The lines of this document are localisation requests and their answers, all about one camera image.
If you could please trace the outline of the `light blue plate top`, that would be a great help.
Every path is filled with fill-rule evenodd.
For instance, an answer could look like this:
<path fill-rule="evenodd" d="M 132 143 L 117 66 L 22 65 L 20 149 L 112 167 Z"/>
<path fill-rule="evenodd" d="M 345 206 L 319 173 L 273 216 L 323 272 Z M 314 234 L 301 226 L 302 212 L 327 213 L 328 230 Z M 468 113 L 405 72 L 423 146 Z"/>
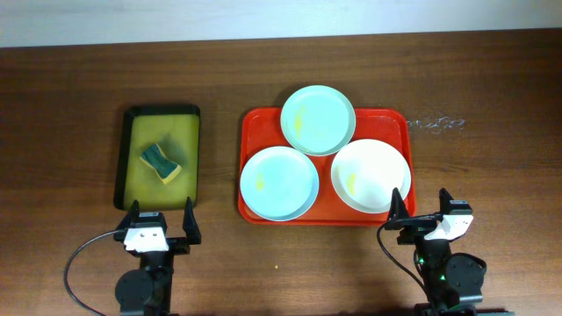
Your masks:
<path fill-rule="evenodd" d="M 339 90 L 310 85 L 291 94 L 280 114 L 288 143 L 304 154 L 326 156 L 348 144 L 356 130 L 355 109 Z"/>

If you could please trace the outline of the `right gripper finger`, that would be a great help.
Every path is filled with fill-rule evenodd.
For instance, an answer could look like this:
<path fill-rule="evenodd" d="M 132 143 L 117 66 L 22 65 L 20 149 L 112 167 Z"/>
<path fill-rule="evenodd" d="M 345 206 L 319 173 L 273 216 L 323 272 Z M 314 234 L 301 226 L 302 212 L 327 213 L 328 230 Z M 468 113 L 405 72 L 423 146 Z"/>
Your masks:
<path fill-rule="evenodd" d="M 452 201 L 454 198 L 452 195 L 445 189 L 442 188 L 439 190 L 439 212 L 443 215 L 449 215 L 450 212 L 454 209 L 454 204 Z"/>
<path fill-rule="evenodd" d="M 392 191 L 392 199 L 390 203 L 390 209 L 388 212 L 388 221 L 395 221 L 398 219 L 410 219 L 410 213 L 408 212 L 404 199 L 400 194 L 398 188 L 394 188 Z"/>

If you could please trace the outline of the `light blue plate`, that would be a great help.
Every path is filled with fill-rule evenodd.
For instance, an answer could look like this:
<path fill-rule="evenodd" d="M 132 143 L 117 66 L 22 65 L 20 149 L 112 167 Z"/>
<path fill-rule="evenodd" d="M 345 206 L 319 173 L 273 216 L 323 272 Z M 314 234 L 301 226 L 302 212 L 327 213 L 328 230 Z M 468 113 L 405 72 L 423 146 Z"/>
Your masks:
<path fill-rule="evenodd" d="M 348 144 L 356 130 L 355 109 L 339 90 L 310 85 L 291 94 L 280 114 L 288 143 L 304 154 L 326 156 Z"/>
<path fill-rule="evenodd" d="M 292 147 L 267 147 L 254 154 L 241 172 L 243 202 L 257 216 L 282 222 L 305 214 L 320 192 L 317 168 Z"/>

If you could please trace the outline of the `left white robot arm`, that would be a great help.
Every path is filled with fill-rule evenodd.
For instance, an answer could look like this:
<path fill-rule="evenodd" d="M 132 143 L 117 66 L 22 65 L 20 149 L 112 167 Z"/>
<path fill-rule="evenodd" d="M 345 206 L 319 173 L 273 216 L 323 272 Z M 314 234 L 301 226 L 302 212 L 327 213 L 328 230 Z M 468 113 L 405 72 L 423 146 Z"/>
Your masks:
<path fill-rule="evenodd" d="M 168 237 L 161 212 L 141 212 L 135 201 L 117 225 L 114 240 L 140 260 L 138 269 L 127 271 L 116 283 L 115 297 L 121 315 L 163 316 L 171 314 L 174 259 L 188 255 L 201 243 L 201 233 L 188 198 L 182 222 L 184 236 Z"/>

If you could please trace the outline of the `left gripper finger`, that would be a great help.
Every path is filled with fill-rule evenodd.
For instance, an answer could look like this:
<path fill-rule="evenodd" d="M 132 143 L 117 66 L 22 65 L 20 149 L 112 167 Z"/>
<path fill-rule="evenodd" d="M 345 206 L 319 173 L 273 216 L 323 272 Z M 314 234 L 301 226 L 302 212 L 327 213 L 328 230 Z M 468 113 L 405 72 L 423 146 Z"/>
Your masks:
<path fill-rule="evenodd" d="M 201 243 L 201 232 L 194 216 L 193 203 L 190 197 L 187 197 L 186 199 L 182 228 L 189 244 Z"/>
<path fill-rule="evenodd" d="M 134 200 L 130 210 L 124 217 L 124 226 L 135 226 L 140 215 L 139 201 Z"/>

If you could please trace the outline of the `green yellow sponge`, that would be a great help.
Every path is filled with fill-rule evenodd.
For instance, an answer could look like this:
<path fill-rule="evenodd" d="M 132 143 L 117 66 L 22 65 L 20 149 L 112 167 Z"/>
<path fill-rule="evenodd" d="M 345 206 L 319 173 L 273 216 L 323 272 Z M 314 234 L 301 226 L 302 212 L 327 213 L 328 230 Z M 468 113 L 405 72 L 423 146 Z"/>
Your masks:
<path fill-rule="evenodd" d="M 140 154 L 140 160 L 149 166 L 164 184 L 170 183 L 182 170 L 178 163 L 166 156 L 157 143 L 148 146 Z"/>

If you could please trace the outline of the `white plate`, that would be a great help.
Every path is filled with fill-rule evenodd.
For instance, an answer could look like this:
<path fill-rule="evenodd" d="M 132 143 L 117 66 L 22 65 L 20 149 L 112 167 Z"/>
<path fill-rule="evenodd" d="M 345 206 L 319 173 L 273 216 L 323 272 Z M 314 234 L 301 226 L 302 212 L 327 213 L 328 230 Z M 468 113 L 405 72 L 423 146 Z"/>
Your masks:
<path fill-rule="evenodd" d="M 412 172 L 399 150 L 381 140 L 355 140 L 332 161 L 331 183 L 337 196 L 352 209 L 369 214 L 388 212 L 393 190 L 406 198 Z"/>

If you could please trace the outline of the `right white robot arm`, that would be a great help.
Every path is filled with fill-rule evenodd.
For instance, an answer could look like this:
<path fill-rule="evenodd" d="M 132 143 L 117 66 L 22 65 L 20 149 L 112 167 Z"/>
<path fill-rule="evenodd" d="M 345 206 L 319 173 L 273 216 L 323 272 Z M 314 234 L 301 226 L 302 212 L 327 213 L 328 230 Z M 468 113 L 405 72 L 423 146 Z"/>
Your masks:
<path fill-rule="evenodd" d="M 398 230 L 397 243 L 413 245 L 416 272 L 399 263 L 382 247 L 385 255 L 411 276 L 427 301 L 414 306 L 414 315 L 476 315 L 483 300 L 486 262 L 467 253 L 452 253 L 450 244 L 464 236 L 473 221 L 473 210 L 456 200 L 446 189 L 439 190 L 440 210 L 410 216 L 397 188 L 393 189 L 387 221 L 378 229 Z"/>

